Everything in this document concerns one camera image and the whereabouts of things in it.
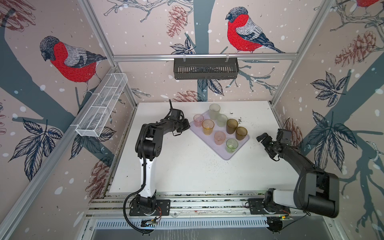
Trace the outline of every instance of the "black mounting plate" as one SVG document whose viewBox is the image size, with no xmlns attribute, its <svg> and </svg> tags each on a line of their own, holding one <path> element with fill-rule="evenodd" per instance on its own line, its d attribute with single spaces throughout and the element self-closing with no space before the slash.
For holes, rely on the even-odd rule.
<svg viewBox="0 0 384 240">
<path fill-rule="evenodd" d="M 170 208 L 170 200 L 169 199 L 157 199 L 156 200 L 156 206 L 160 207 L 162 216 L 169 216 L 169 208 Z M 144 213 L 142 213 L 138 208 L 132 208 L 129 211 L 130 216 L 145 216 Z M 156 209 L 155 212 L 151 216 L 160 216 L 159 211 Z"/>
<path fill-rule="evenodd" d="M 270 214 L 264 209 L 263 205 L 263 198 L 256 198 L 256 199 L 248 199 L 249 202 L 249 210 L 251 212 L 251 215 L 258 215 L 258 214 Z M 289 207 L 283 208 L 284 211 L 291 213 Z M 287 213 L 282 210 L 277 210 L 274 214 L 282 214 L 286 215 Z"/>
</svg>

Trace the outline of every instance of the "lavender tray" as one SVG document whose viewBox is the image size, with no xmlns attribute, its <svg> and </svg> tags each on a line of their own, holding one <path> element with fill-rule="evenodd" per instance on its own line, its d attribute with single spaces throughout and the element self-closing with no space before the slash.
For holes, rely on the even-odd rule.
<svg viewBox="0 0 384 240">
<path fill-rule="evenodd" d="M 202 114 L 204 116 L 204 120 L 205 119 L 210 119 L 209 118 L 209 110 L 206 111 L 205 113 Z M 194 121 L 190 122 L 189 125 L 190 125 L 190 128 L 192 130 L 192 132 L 194 132 L 201 140 L 203 140 L 203 142 L 205 142 L 213 151 L 215 151 L 222 159 L 224 160 L 229 160 L 248 140 L 249 140 L 249 135 L 247 134 L 247 136 L 245 136 L 245 138 L 241 141 L 238 141 L 236 139 L 236 136 L 235 136 L 235 133 L 233 134 L 228 134 L 227 133 L 227 129 L 226 129 L 226 126 L 224 127 L 219 127 L 217 125 L 217 121 L 216 120 L 213 120 L 213 122 L 215 123 L 215 127 L 214 127 L 214 130 L 213 132 L 210 134 L 210 135 L 205 135 L 203 133 L 203 129 L 202 127 L 196 127 L 195 126 L 195 123 Z M 224 143 L 221 144 L 221 145 L 216 145 L 215 143 L 215 133 L 216 132 L 223 132 L 225 133 L 225 135 L 227 136 L 227 138 L 225 139 Z M 233 153 L 228 153 L 227 152 L 227 145 L 225 144 L 226 141 L 230 138 L 234 138 L 238 143 L 239 143 L 239 146 L 237 147 L 236 151 L 234 151 Z"/>
</svg>

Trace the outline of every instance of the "white table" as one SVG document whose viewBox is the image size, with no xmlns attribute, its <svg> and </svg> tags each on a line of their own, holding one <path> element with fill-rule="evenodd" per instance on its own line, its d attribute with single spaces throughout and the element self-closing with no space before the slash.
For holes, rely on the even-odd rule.
<svg viewBox="0 0 384 240">
<path fill-rule="evenodd" d="M 209 109 L 212 102 L 172 103 L 188 121 Z M 218 102 L 221 113 L 240 119 L 250 139 L 229 160 L 221 159 L 192 131 L 174 137 L 164 135 L 160 156 L 155 158 L 157 194 L 210 194 L 254 192 L 276 188 L 294 189 L 298 174 L 285 161 L 272 161 L 256 137 L 276 138 L 278 124 L 267 101 Z M 169 103 L 140 103 L 134 117 L 110 193 L 127 194 L 141 186 L 141 166 L 135 144 L 144 123 L 160 121 Z"/>
</svg>

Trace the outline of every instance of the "white wire basket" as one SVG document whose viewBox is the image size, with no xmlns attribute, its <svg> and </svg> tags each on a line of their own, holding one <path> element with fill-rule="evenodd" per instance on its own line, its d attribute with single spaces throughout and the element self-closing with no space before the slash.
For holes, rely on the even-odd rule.
<svg viewBox="0 0 384 240">
<path fill-rule="evenodd" d="M 124 73 L 113 73 L 76 127 L 80 136 L 99 137 L 127 84 Z"/>
</svg>

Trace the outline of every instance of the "clear frosted cup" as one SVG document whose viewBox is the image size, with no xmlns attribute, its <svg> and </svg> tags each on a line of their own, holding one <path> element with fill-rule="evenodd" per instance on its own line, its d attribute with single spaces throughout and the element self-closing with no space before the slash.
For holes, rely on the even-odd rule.
<svg viewBox="0 0 384 240">
<path fill-rule="evenodd" d="M 224 141 L 225 141 L 225 138 L 226 138 L 225 133 L 223 133 L 223 132 L 216 132 L 215 133 L 215 143 L 216 143 L 216 145 L 223 144 Z"/>
<path fill-rule="evenodd" d="M 193 117 L 193 120 L 194 120 L 194 123 L 195 123 L 195 126 L 196 126 L 196 127 L 201 127 L 201 124 L 202 124 L 203 121 L 204 121 L 204 116 L 201 115 L 201 114 L 196 114 L 196 115 Z"/>
<path fill-rule="evenodd" d="M 236 139 L 240 141 L 240 140 L 243 140 L 247 134 L 248 134 L 248 131 L 245 127 L 238 127 L 236 129 L 235 136 L 236 136 Z"/>
<path fill-rule="evenodd" d="M 220 113 L 220 106 L 218 104 L 214 103 L 209 106 L 209 118 L 211 120 L 216 120 L 219 113 Z"/>
<path fill-rule="evenodd" d="M 227 124 L 227 120 L 228 120 L 227 116 L 225 116 L 224 114 L 219 114 L 217 116 L 217 125 L 219 127 L 224 127 Z"/>
<path fill-rule="evenodd" d="M 236 151 L 238 146 L 239 143 L 235 139 L 231 138 L 227 140 L 227 152 L 233 153 L 234 151 Z"/>
<path fill-rule="evenodd" d="M 228 121 L 227 121 L 227 133 L 233 134 L 238 125 L 239 125 L 239 123 L 235 119 L 233 119 L 233 118 L 228 119 Z"/>
<path fill-rule="evenodd" d="M 205 135 L 210 135 L 214 130 L 215 123 L 210 119 L 206 119 L 203 121 L 202 126 L 203 126 L 203 133 Z"/>
</svg>

